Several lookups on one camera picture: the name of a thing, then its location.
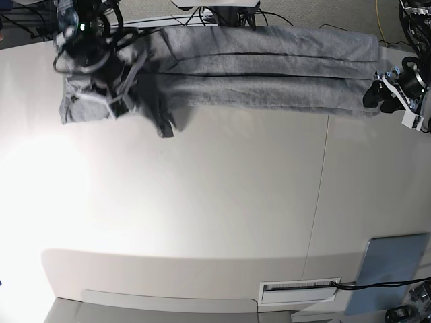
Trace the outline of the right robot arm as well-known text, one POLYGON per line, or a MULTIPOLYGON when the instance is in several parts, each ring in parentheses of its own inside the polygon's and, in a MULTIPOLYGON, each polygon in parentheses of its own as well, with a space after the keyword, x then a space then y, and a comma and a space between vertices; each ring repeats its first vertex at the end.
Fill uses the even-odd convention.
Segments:
POLYGON ((89 77, 89 92, 75 97, 101 103, 112 118, 125 113, 126 63, 119 51, 145 36, 125 27, 118 1, 55 1, 59 33, 53 69, 69 77, 89 77))

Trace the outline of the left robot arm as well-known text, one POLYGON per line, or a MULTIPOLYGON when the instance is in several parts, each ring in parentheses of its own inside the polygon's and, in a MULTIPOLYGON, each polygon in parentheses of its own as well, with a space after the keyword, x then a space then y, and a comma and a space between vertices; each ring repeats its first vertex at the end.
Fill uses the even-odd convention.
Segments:
POLYGON ((363 105, 387 114, 404 110, 420 115, 430 89, 430 2, 401 1, 399 20, 416 55, 404 57, 400 69, 376 74, 363 105))

